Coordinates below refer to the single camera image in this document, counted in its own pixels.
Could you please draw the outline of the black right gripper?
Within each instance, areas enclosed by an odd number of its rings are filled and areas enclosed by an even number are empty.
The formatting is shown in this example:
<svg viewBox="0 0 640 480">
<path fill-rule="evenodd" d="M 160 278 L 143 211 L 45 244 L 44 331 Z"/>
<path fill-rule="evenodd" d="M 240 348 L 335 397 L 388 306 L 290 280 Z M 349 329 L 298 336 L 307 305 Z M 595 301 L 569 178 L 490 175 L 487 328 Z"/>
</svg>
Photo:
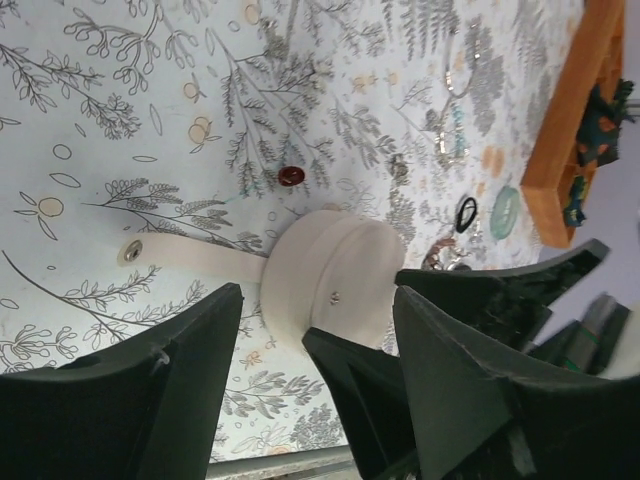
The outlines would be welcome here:
<svg viewBox="0 0 640 480">
<path fill-rule="evenodd" d="M 454 319 L 517 350 L 533 341 L 551 317 L 557 299 L 598 267 L 610 248 L 591 239 L 555 258 L 503 270 L 415 270 L 396 275 Z M 573 320 L 527 354 L 537 360 L 588 375 L 602 374 L 612 362 L 631 310 L 600 294 L 580 320 Z"/>
</svg>

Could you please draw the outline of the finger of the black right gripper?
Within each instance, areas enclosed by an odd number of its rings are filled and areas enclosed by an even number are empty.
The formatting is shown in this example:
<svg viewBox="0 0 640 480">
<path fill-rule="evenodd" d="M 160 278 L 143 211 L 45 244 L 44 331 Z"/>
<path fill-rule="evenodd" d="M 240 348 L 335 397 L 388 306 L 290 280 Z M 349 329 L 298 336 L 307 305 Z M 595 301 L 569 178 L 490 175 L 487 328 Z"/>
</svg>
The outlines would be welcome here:
<svg viewBox="0 0 640 480">
<path fill-rule="evenodd" d="M 363 479 L 419 470 L 400 359 L 317 328 L 302 343 L 328 387 Z"/>
</svg>

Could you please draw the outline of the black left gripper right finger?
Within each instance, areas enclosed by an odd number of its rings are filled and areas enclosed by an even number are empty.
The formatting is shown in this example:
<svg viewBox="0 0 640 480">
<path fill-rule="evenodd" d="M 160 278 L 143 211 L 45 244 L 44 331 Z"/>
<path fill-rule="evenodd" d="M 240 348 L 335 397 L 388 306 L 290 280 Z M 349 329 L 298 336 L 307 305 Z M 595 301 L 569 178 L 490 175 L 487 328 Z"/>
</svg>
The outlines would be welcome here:
<svg viewBox="0 0 640 480">
<path fill-rule="evenodd" d="M 639 380 L 514 350 L 401 287 L 393 306 L 425 479 L 635 479 Z"/>
</svg>

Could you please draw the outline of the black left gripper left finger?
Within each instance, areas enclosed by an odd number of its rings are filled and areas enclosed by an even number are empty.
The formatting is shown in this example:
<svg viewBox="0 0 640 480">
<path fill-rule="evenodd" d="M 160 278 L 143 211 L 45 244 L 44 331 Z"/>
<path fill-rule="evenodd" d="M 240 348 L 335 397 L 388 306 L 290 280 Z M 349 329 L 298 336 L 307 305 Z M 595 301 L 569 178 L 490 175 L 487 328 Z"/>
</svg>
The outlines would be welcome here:
<svg viewBox="0 0 640 480">
<path fill-rule="evenodd" d="M 243 308 L 229 283 L 59 368 L 1 378 L 5 479 L 202 479 Z"/>
</svg>

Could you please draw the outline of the beige round jewelry case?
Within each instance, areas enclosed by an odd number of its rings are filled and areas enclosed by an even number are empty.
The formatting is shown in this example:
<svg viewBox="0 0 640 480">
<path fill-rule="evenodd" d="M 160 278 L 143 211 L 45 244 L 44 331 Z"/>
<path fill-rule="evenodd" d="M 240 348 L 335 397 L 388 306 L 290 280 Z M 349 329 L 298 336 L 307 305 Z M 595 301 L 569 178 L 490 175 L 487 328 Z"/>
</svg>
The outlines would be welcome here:
<svg viewBox="0 0 640 480">
<path fill-rule="evenodd" d="M 404 260 L 405 247 L 392 226 L 335 210 L 296 220 L 266 258 L 165 233 L 136 234 L 117 256 L 122 267 L 174 267 L 258 284 L 267 329 L 296 349 L 311 327 L 379 346 Z"/>
</svg>

